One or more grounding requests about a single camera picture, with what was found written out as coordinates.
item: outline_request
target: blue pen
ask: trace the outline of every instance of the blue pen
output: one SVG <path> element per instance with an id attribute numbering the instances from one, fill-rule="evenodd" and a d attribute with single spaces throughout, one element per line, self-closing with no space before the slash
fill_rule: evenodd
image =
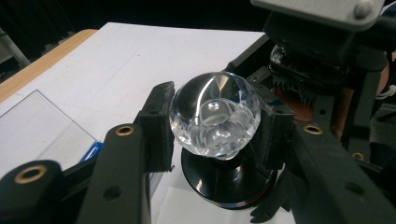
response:
<path id="1" fill-rule="evenodd" d="M 103 147 L 103 143 L 94 142 L 92 144 L 92 146 L 90 147 L 90 149 L 87 151 L 87 153 L 85 153 L 85 155 L 82 157 L 82 159 L 79 162 L 83 162 L 89 158 L 94 157 L 95 155 L 97 155 L 100 152 L 100 150 L 102 150 L 102 147 Z"/>

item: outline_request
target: glass ball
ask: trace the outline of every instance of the glass ball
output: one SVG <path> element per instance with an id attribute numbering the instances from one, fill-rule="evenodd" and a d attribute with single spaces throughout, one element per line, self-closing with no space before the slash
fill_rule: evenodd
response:
<path id="1" fill-rule="evenodd" d="M 217 72 L 193 78 L 172 99 L 169 119 L 176 140 L 196 155 L 228 160 L 260 124 L 260 100 L 242 77 Z"/>

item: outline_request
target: wooden table edge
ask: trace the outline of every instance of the wooden table edge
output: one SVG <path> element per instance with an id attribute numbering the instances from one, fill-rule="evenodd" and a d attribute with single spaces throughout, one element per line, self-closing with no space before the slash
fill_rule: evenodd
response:
<path id="1" fill-rule="evenodd" d="M 82 30 L 0 84 L 0 103 L 51 68 L 97 30 Z"/>

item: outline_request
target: screw hole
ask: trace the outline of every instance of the screw hole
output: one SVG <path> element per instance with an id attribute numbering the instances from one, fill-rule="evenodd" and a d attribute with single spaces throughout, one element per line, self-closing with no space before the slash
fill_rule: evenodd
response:
<path id="1" fill-rule="evenodd" d="M 356 193 L 358 195 L 363 195 L 364 194 L 364 189 L 361 188 L 361 186 L 353 183 L 353 182 L 346 182 L 345 183 L 345 188 L 352 193 Z"/>
<path id="2" fill-rule="evenodd" d="M 323 131 L 315 125 L 312 124 L 307 124 L 304 126 L 304 131 L 307 133 L 312 133 L 312 134 L 323 134 Z"/>
<path id="3" fill-rule="evenodd" d="M 27 184 L 41 178 L 47 172 L 47 167 L 44 165 L 36 165 L 28 167 L 20 171 L 14 178 L 17 184 Z"/>
<path id="4" fill-rule="evenodd" d="M 119 186 L 112 186 L 105 190 L 103 198 L 108 202 L 113 202 L 121 196 L 121 189 Z"/>
<path id="5" fill-rule="evenodd" d="M 352 157 L 353 157 L 354 159 L 356 159 L 356 160 L 359 160 L 359 161 L 363 161 L 363 160 L 364 160 L 363 154 L 361 154 L 361 153 L 359 153 L 359 152 L 353 153 L 353 154 L 352 154 Z"/>
<path id="6" fill-rule="evenodd" d="M 126 136 L 134 132 L 134 127 L 132 126 L 122 126 L 116 130 L 116 135 Z"/>
<path id="7" fill-rule="evenodd" d="M 151 110 L 150 112 L 148 112 L 150 115 L 158 115 L 159 112 L 157 110 Z"/>

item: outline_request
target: white table surface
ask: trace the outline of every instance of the white table surface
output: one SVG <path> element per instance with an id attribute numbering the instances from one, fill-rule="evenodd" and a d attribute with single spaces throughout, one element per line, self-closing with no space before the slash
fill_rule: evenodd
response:
<path id="1" fill-rule="evenodd" d="M 108 23 L 1 103 L 0 115 L 40 90 L 103 141 L 110 128 L 134 121 L 152 87 L 174 81 L 178 89 L 192 77 L 220 71 L 260 36 L 262 33 Z M 163 175 L 152 198 L 152 223 L 249 223 L 250 210 L 219 209 L 193 192 L 181 171 L 180 151 L 176 145 L 175 169 Z M 293 218 L 279 211 L 268 223 L 293 223 Z"/>

